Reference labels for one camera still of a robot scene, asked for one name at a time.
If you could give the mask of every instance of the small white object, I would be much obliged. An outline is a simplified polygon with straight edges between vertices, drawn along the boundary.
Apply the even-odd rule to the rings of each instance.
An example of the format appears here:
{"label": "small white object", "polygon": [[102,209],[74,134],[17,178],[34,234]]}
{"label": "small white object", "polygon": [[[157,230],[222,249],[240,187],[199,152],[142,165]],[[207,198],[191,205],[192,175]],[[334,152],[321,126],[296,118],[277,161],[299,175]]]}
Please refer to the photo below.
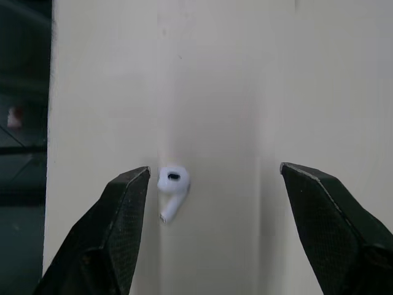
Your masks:
{"label": "small white object", "polygon": [[172,195],[160,214],[163,223],[169,223],[175,217],[183,201],[189,194],[190,175],[184,167],[164,167],[160,170],[158,189]]}

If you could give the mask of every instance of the wireless earbud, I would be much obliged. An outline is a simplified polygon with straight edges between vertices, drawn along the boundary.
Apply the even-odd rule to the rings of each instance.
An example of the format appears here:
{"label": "wireless earbud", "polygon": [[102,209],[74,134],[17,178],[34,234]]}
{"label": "wireless earbud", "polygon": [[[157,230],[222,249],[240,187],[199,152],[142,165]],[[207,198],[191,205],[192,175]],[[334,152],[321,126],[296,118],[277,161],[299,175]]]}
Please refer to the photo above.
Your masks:
{"label": "wireless earbud", "polygon": [[160,214],[163,223],[171,222],[190,189],[190,175],[184,167],[164,167],[160,170],[158,189],[172,195]]}

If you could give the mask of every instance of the white panel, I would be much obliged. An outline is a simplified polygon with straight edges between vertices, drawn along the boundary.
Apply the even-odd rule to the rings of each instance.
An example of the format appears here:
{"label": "white panel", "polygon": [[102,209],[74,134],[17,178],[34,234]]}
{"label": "white panel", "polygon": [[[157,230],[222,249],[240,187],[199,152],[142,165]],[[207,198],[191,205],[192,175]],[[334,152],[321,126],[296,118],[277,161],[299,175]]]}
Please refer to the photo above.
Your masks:
{"label": "white panel", "polygon": [[158,293],[157,3],[56,1],[44,268],[118,174],[150,165],[135,294]]}
{"label": "white panel", "polygon": [[58,1],[45,265],[111,178],[172,163],[191,193],[158,226],[154,174],[135,294],[322,294],[279,164],[339,177],[393,230],[392,9]]}

